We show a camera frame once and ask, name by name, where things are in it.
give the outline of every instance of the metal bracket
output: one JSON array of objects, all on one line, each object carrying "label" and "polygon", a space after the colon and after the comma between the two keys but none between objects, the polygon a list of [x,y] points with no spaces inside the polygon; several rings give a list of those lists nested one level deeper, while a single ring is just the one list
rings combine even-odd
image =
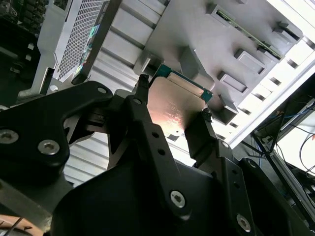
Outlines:
[{"label": "metal bracket", "polygon": [[229,145],[216,138],[207,110],[197,116],[185,135],[195,166],[212,174],[222,187],[230,226],[239,235],[256,235],[242,169],[234,163]]},{"label": "metal bracket", "polygon": [[[0,156],[7,168],[0,177],[34,183],[54,181],[69,157],[65,119],[111,98],[112,92],[104,85],[87,82],[2,111]],[[48,154],[39,150],[43,141]]]},{"label": "metal bracket", "polygon": [[152,173],[162,207],[173,218],[185,221],[191,213],[188,194],[164,133],[159,125],[152,123],[147,109],[148,78],[147,75],[140,75],[136,94],[127,96],[121,106],[121,119],[113,120],[110,124],[115,127],[115,133],[110,132],[109,135],[109,167],[139,157]]}]

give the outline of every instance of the black cable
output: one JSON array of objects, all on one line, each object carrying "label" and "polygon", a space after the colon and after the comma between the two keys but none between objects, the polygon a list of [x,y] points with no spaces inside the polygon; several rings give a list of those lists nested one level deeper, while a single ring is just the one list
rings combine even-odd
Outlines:
[{"label": "black cable", "polygon": [[[282,157],[283,157],[283,159],[284,159],[284,162],[285,162],[285,164],[286,164],[287,162],[286,162],[286,160],[285,160],[285,158],[284,158],[284,154],[283,154],[283,152],[282,152],[282,150],[281,150],[281,147],[278,145],[278,143],[276,143],[276,149],[277,149],[277,153],[278,153],[278,155],[279,155],[278,148],[280,149],[281,155],[282,155]],[[304,186],[301,185],[301,187],[302,187],[302,189],[303,189],[305,195],[307,196],[308,200],[310,201],[310,203],[312,204],[312,206],[315,208],[314,201],[313,201],[313,200],[311,199],[311,197],[308,195],[308,193],[307,193],[306,190],[304,189]]]},{"label": "black cable", "polygon": [[301,161],[302,165],[304,166],[304,168],[307,169],[307,170],[309,170],[308,172],[311,172],[312,174],[315,174],[314,172],[311,171],[311,169],[312,169],[313,167],[307,168],[307,167],[304,165],[303,160],[302,160],[302,149],[303,149],[303,147],[304,147],[304,144],[305,144],[305,143],[307,142],[307,140],[310,139],[311,137],[313,137],[313,135],[308,136],[308,137],[304,140],[304,142],[302,143],[302,145],[301,145],[301,147],[300,147],[299,158],[300,158],[300,161]]},{"label": "black cable", "polygon": [[282,156],[282,158],[283,158],[283,160],[284,160],[285,164],[287,164],[287,162],[286,162],[286,160],[285,160],[285,158],[284,158],[284,153],[282,152],[281,147],[278,145],[278,143],[276,143],[276,149],[277,149],[277,153],[278,153],[278,155],[279,155],[278,148],[280,149],[281,156]]},{"label": "black cable", "polygon": [[304,131],[305,133],[308,133],[308,134],[315,134],[315,133],[311,133],[311,132],[309,132],[309,131],[306,131],[305,129],[301,129],[300,127],[298,127],[298,126],[296,126],[296,125],[294,125],[294,124],[289,124],[289,125],[291,125],[291,126],[293,126],[293,127],[295,127],[295,128],[298,128],[298,129]]}]

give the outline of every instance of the blue cable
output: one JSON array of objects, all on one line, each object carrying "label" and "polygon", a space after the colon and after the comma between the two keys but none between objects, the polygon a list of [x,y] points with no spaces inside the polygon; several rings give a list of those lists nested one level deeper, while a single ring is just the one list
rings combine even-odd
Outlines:
[{"label": "blue cable", "polygon": [[285,116],[284,118],[291,118],[291,117],[294,117],[294,116],[299,116],[299,115],[301,115],[301,114],[304,114],[304,113],[306,113],[306,112],[308,112],[308,111],[312,111],[312,109],[306,109],[305,111],[303,111],[303,112],[301,112],[301,113],[297,113],[297,114],[294,114],[294,115],[289,115],[289,116]]}]

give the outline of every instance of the white panel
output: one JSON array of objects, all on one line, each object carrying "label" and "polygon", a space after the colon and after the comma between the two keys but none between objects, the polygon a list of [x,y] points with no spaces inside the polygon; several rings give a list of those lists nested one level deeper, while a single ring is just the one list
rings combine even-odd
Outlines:
[{"label": "white panel", "polygon": [[273,83],[268,77],[265,77],[262,79],[262,81],[260,82],[261,86],[264,86],[266,89],[268,89],[270,92],[275,91],[276,89],[278,89],[278,85],[276,85],[275,83]]},{"label": "white panel", "polygon": [[133,11],[137,12],[139,15],[152,22],[153,24],[157,24],[160,19],[159,14],[157,14],[155,11],[147,7],[139,0],[123,0],[123,4]]},{"label": "white panel", "polygon": [[242,112],[240,110],[238,112],[239,113],[231,120],[231,122],[238,125],[238,126],[247,123],[250,116],[245,114],[244,112]]},{"label": "white panel", "polygon": [[216,134],[219,134],[223,137],[228,137],[230,135],[231,129],[234,130],[235,128],[233,128],[232,126],[228,125],[224,125],[220,122],[218,122],[217,120],[213,119],[212,123],[211,123],[213,130],[215,131]]},{"label": "white panel", "polygon": [[101,84],[105,85],[106,87],[108,87],[112,93],[114,94],[115,91],[117,89],[125,89],[125,90],[128,90],[128,91],[131,91],[130,89],[128,88],[124,88],[121,84],[117,83],[116,81],[112,80],[111,78],[108,78],[107,76],[103,75],[103,74],[100,74],[96,71],[91,71],[90,73],[90,80],[91,81],[97,81],[97,82],[100,82]]},{"label": "white panel", "polygon": [[95,153],[88,151],[86,149],[82,149],[76,145],[71,147],[70,155],[76,156],[87,162],[100,166],[101,168],[107,169],[108,160],[109,160],[108,158],[104,158],[102,156],[96,155]]},{"label": "white panel", "polygon": [[249,112],[254,112],[261,103],[262,101],[259,98],[250,93],[238,107],[244,108]]},{"label": "white panel", "polygon": [[70,177],[72,177],[72,178],[76,178],[76,179],[78,179],[78,180],[80,180],[80,181],[83,181],[83,182],[86,182],[86,181],[88,181],[88,180],[90,180],[90,179],[93,178],[92,175],[87,174],[87,173],[84,173],[84,172],[79,171],[79,170],[77,170],[77,169],[74,169],[74,168],[72,168],[71,166],[68,166],[68,165],[66,165],[66,166],[64,167],[64,170],[63,170],[63,171],[64,171],[64,173],[65,173],[67,176],[70,176]]},{"label": "white panel", "polygon": [[113,68],[118,73],[120,73],[121,76],[127,76],[133,79],[135,82],[138,81],[138,75],[136,75],[133,72],[133,69],[126,66],[122,62],[112,58],[111,56],[103,53],[102,51],[98,53],[96,60],[106,64],[107,66]]},{"label": "white panel", "polygon": [[73,183],[73,187],[76,187],[76,186],[80,185],[81,183],[83,183],[83,181],[78,180],[78,179],[73,178],[73,177],[70,177],[70,176],[67,176],[67,175],[64,175],[64,177],[67,181]]},{"label": "white panel", "polygon": [[267,0],[273,5],[279,12],[288,18],[293,24],[295,24],[303,34],[311,41],[315,42],[315,28],[302,18],[291,6],[286,4],[283,0]]},{"label": "white panel", "polygon": [[279,80],[281,83],[287,83],[288,81],[290,81],[293,75],[294,75],[294,68],[290,66],[286,60],[282,60],[279,64],[277,64],[272,69],[268,77],[269,78],[274,77],[277,80]]},{"label": "white panel", "polygon": [[93,150],[93,152],[97,152],[100,155],[109,157],[108,147],[102,143],[99,143],[92,138],[84,140],[82,142],[77,143],[78,146],[88,148]]},{"label": "white panel", "polygon": [[175,145],[180,149],[189,153],[188,143],[184,135],[181,135],[176,141],[172,141],[170,139],[166,139],[169,144]]},{"label": "white panel", "polygon": [[100,140],[100,141],[102,141],[102,142],[108,144],[107,134],[95,132],[95,133],[93,134],[93,138],[98,139],[98,140]]},{"label": "white panel", "polygon": [[91,165],[73,156],[70,156],[69,160],[67,161],[67,165],[72,166],[76,169],[84,170],[85,172],[93,176],[97,176],[105,171],[105,169],[101,169],[95,165]]},{"label": "white panel", "polygon": [[300,65],[307,57],[313,52],[304,40],[301,40],[298,44],[294,45],[293,48],[286,54],[286,58],[290,58],[296,64]]},{"label": "white panel", "polygon": [[183,151],[173,144],[169,143],[168,145],[174,159],[184,163],[187,166],[193,166],[193,164],[196,162],[195,160],[190,158],[189,153],[187,153],[186,151]]},{"label": "white panel", "polygon": [[133,78],[122,74],[117,69],[115,69],[114,67],[108,65],[105,62],[96,60],[95,63],[94,63],[94,66],[99,68],[102,71],[105,71],[107,74],[111,75],[112,77],[115,77],[118,81],[120,80],[124,84],[129,85],[129,87],[133,88],[135,86],[135,84],[137,83],[137,81],[134,80]]},{"label": "white panel", "polygon": [[153,11],[158,13],[159,15],[163,14],[163,11],[165,10],[166,6],[163,5],[158,0],[140,0],[143,4],[145,4],[147,7],[151,8]]},{"label": "white panel", "polygon": [[269,91],[268,89],[266,89],[264,86],[262,86],[261,84],[257,85],[253,90],[252,90],[253,94],[258,94],[263,96],[264,98],[268,97],[271,94],[271,91]]},{"label": "white panel", "polygon": [[119,9],[112,25],[138,43],[146,45],[153,29],[128,12]]},{"label": "white panel", "polygon": [[315,10],[306,2],[300,0],[285,0],[292,8],[295,9],[308,23],[315,27]]},{"label": "white panel", "polygon": [[103,47],[133,65],[142,53],[141,49],[116,35],[112,31],[108,32],[103,43]]}]

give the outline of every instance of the metal plate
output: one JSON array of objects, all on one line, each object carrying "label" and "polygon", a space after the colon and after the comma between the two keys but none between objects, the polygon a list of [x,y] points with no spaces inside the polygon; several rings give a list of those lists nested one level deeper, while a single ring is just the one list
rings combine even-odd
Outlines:
[{"label": "metal plate", "polygon": [[149,89],[148,110],[164,135],[180,136],[205,102],[165,77],[155,78]]},{"label": "metal plate", "polygon": [[[279,22],[289,21],[267,1],[251,0],[247,4],[239,4],[236,0],[215,0],[213,3],[219,4],[235,18],[237,24],[260,41],[272,45],[281,55],[293,46],[273,32]],[[179,60],[186,46],[195,49],[206,72],[216,82],[212,92],[221,94],[238,106],[276,62],[258,51],[258,45],[236,28],[225,26],[211,14],[206,14],[208,4],[207,0],[172,0],[145,49],[165,60]],[[265,65],[263,73],[258,75],[234,57],[240,49]],[[249,89],[240,94],[220,83],[218,75],[221,71]],[[209,89],[209,81],[200,79],[195,82]],[[211,99],[210,107],[215,105],[213,103],[220,104],[220,100]]]}]

